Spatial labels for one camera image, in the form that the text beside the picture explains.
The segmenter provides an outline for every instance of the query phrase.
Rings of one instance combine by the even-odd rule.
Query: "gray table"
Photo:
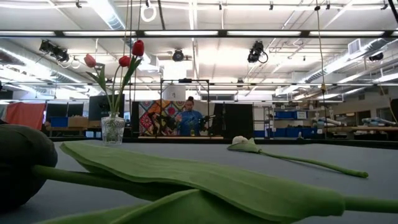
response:
[[[88,141],[101,144],[100,141]],[[369,173],[369,179],[343,175],[332,170],[283,161],[257,154],[230,152],[222,144],[140,144],[114,146],[157,156],[214,162],[274,175],[304,184],[328,187],[344,195],[398,200],[398,151],[323,144],[260,145],[263,150],[329,162]],[[58,149],[57,168],[83,171],[71,157]],[[108,208],[148,203],[124,192],[47,181],[40,192],[15,212],[0,215],[0,223],[34,223],[46,219]],[[312,217],[301,224],[398,223],[398,215],[345,212],[342,217]]]

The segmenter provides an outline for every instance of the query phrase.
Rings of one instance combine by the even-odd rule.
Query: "red tulip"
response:
[[[85,62],[86,62],[86,65],[87,65],[89,68],[94,68],[95,65],[97,64],[97,62],[95,61],[95,59],[93,58],[93,56],[91,56],[90,54],[86,54]]]
[[[127,56],[123,56],[119,59],[119,65],[122,67],[130,67],[131,58]]]
[[[132,54],[135,56],[144,55],[144,43],[142,40],[137,40],[132,46]]]

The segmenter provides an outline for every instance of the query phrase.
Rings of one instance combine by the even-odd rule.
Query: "clear glass vase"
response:
[[[122,144],[124,125],[119,113],[109,112],[109,116],[101,118],[102,141],[104,144]]]

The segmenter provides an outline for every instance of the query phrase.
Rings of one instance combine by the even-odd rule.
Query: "blue shirt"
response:
[[[200,122],[199,120],[203,118],[199,111],[184,111],[180,113],[182,119],[178,128],[180,130],[181,136],[190,136],[191,129],[195,131],[195,135],[200,135]]]

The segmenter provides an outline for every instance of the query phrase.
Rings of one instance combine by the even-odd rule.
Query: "person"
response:
[[[177,128],[181,136],[199,136],[200,120],[203,119],[199,111],[195,111],[193,97],[188,97],[185,102],[185,111],[176,116]]]

